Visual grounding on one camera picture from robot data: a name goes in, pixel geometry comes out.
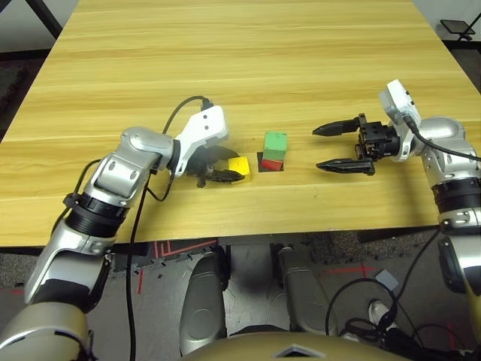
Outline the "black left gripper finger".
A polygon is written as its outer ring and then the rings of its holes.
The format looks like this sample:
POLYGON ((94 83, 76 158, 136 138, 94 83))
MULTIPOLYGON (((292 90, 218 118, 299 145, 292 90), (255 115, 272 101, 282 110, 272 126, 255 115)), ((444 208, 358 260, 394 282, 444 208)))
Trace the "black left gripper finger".
POLYGON ((229 161, 232 158, 238 158, 240 155, 234 150, 223 146, 215 146, 213 148, 213 158, 218 161, 229 161))
POLYGON ((212 181, 217 183, 232 183, 242 181, 244 176, 237 171, 232 170, 212 170, 205 175, 206 181, 212 181))

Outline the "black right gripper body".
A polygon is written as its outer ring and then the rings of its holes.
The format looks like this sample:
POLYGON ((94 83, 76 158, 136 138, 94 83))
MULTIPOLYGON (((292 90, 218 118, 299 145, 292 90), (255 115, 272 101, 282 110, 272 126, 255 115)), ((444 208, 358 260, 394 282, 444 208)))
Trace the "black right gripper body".
POLYGON ((377 161, 386 156, 397 156, 400 138, 393 126, 381 122, 368 122, 364 114, 357 117, 359 127, 358 143, 355 146, 358 159, 377 161))

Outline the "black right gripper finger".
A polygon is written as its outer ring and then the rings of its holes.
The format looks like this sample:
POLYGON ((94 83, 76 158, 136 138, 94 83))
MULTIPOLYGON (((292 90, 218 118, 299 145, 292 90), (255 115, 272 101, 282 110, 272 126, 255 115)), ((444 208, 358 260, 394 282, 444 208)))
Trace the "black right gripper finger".
POLYGON ((356 132, 359 128, 359 124, 358 117, 351 120, 334 121, 317 127, 312 131, 312 134, 324 137, 339 136, 344 133, 356 132))
POLYGON ((330 159, 316 164, 318 169, 339 174, 375 174, 371 159, 330 159))

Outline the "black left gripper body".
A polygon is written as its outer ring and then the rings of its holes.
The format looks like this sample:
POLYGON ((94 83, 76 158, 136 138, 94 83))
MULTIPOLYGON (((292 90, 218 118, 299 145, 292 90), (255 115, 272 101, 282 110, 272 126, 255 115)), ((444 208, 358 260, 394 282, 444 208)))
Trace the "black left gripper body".
POLYGON ((199 147, 190 157, 186 175, 197 178, 197 188, 203 188, 208 181, 222 183, 221 174, 214 168, 214 165, 221 158, 220 146, 199 147))

